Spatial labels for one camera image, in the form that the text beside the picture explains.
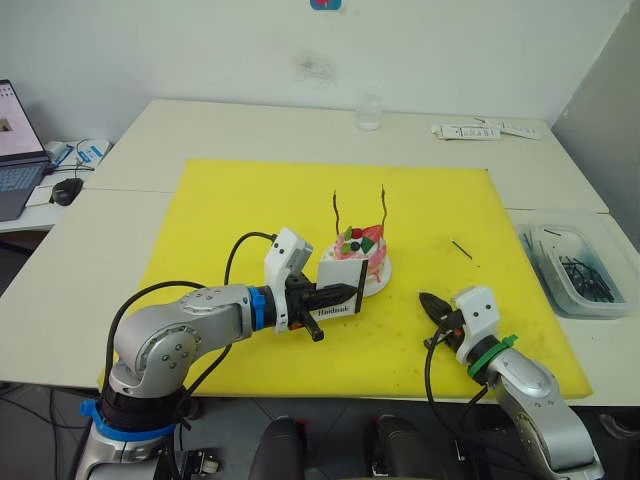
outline computer mouse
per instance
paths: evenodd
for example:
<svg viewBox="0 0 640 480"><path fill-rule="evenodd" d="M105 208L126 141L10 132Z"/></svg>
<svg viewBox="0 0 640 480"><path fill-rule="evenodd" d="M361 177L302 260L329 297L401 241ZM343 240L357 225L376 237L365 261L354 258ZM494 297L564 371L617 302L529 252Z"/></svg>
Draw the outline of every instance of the computer mouse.
<svg viewBox="0 0 640 480"><path fill-rule="evenodd" d="M81 178L67 178L53 186L51 192L51 199L64 207L71 205L73 199L78 196L80 190L82 190L82 184L84 182Z"/></svg>

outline small cake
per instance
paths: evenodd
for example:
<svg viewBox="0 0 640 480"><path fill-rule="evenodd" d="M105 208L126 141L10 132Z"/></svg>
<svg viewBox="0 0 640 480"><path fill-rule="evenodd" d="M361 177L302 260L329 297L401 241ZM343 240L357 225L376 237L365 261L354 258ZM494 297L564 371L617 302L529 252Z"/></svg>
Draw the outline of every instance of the small cake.
<svg viewBox="0 0 640 480"><path fill-rule="evenodd" d="M338 208L336 196L333 196L333 208L336 212L336 241L327 248L323 260L364 259L369 261L367 278L364 286L364 296L368 297L382 290L391 278L391 260L387 252L387 242L384 239L384 221L387 209L382 189L382 207L384 217L382 223L366 228L347 228L339 233Z"/></svg>

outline laptop keyboard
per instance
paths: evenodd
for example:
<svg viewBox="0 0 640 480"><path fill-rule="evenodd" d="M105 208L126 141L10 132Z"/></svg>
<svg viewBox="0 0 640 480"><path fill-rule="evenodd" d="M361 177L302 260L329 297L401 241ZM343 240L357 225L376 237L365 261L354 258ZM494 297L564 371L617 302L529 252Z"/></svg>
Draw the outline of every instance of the laptop keyboard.
<svg viewBox="0 0 640 480"><path fill-rule="evenodd" d="M13 192L29 188L39 170L39 165L0 168L0 192Z"/></svg>

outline laptop screen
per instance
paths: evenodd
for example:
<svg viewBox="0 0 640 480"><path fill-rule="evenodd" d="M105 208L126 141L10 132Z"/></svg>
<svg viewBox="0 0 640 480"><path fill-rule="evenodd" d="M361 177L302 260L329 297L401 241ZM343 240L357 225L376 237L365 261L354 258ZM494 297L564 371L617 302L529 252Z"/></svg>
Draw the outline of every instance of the laptop screen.
<svg viewBox="0 0 640 480"><path fill-rule="evenodd" d="M11 83L0 80L0 162L43 150Z"/></svg>

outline blue sticker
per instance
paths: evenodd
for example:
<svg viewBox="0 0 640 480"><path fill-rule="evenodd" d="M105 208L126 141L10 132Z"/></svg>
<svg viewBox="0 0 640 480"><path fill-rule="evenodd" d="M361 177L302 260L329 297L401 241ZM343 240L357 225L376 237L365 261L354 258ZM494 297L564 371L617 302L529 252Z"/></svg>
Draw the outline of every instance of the blue sticker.
<svg viewBox="0 0 640 480"><path fill-rule="evenodd" d="M338 10L342 6L342 0L310 0L314 10Z"/></svg>

